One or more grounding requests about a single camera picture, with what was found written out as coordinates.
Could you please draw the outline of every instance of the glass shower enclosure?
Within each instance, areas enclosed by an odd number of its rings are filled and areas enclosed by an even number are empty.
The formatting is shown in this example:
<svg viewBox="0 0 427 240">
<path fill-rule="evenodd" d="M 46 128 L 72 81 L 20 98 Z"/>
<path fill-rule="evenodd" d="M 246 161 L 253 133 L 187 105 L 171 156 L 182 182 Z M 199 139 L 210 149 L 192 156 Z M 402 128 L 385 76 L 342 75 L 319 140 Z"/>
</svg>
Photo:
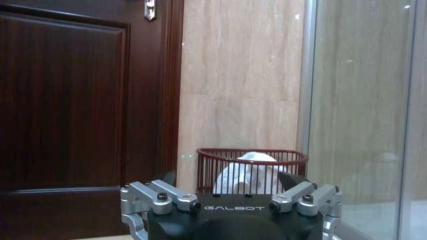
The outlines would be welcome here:
<svg viewBox="0 0 427 240">
<path fill-rule="evenodd" d="M 343 239 L 427 239 L 427 0 L 307 0 L 298 148 Z"/>
</svg>

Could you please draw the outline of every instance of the glass panel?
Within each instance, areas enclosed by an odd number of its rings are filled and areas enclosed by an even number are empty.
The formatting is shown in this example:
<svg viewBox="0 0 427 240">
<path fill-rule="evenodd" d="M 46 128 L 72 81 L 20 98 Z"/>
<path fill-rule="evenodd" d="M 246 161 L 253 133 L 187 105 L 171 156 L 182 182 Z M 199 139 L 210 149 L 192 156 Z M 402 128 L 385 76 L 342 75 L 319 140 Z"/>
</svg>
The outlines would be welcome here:
<svg viewBox="0 0 427 240">
<path fill-rule="evenodd" d="M 407 118 L 402 240 L 427 239 L 427 1 L 417 2 Z"/>
<path fill-rule="evenodd" d="M 410 0 L 318 1 L 309 179 L 345 192 L 343 221 L 394 239 L 405 151 Z"/>
</svg>

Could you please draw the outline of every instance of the trash can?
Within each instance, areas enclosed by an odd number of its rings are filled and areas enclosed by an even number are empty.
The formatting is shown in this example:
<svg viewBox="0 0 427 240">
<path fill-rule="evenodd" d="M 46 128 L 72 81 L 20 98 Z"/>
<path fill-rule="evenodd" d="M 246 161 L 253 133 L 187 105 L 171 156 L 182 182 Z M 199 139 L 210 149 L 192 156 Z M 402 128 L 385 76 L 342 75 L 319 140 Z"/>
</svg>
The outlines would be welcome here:
<svg viewBox="0 0 427 240">
<path fill-rule="evenodd" d="M 309 157 L 295 150 L 199 148 L 197 152 L 201 194 L 277 194 L 285 192 L 281 172 L 306 177 Z M 250 154 L 254 158 L 242 159 Z"/>
</svg>

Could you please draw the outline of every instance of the metal door latch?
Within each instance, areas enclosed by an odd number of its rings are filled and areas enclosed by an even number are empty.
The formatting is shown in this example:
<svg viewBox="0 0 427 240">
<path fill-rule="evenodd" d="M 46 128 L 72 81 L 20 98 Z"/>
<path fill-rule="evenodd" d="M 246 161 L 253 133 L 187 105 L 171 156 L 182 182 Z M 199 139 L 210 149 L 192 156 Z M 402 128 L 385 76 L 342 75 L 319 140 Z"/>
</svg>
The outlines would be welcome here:
<svg viewBox="0 0 427 240">
<path fill-rule="evenodd" d="M 150 22 L 156 19 L 156 0 L 144 0 L 144 17 Z"/>
</svg>

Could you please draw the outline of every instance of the silver metal bracket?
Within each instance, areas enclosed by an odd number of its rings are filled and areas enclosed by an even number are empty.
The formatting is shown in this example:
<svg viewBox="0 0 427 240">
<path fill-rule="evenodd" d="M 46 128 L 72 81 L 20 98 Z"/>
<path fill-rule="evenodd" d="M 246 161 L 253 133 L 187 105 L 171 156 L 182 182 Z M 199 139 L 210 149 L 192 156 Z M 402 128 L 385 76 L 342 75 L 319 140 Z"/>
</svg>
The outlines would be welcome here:
<svg viewBox="0 0 427 240">
<path fill-rule="evenodd" d="M 156 19 L 156 0 L 144 0 L 144 17 L 150 22 Z"/>
<path fill-rule="evenodd" d="M 335 238 L 335 228 L 342 224 L 343 192 L 334 185 L 326 184 L 311 195 L 298 201 L 298 212 L 306 216 L 323 213 L 323 240 Z"/>
<path fill-rule="evenodd" d="M 167 195 L 171 196 L 172 202 L 176 204 L 179 210 L 195 212 L 201 209 L 201 202 L 197 194 L 183 192 L 162 180 L 152 181 L 148 187 L 156 192 L 166 192 Z"/>
<path fill-rule="evenodd" d="M 195 212 L 201 209 L 198 196 L 162 180 L 152 181 L 148 186 L 136 181 L 120 189 L 122 222 L 128 225 L 135 240 L 148 240 L 143 221 L 147 212 L 152 210 L 158 215 L 168 214 L 172 202 L 182 211 Z"/>
<path fill-rule="evenodd" d="M 271 196 L 271 204 L 270 209 L 274 213 L 289 213 L 293 210 L 294 204 L 299 201 L 299 199 L 311 194 L 317 189 L 317 185 L 309 181 L 303 181 L 290 190 L 283 193 L 274 194 Z"/>
</svg>

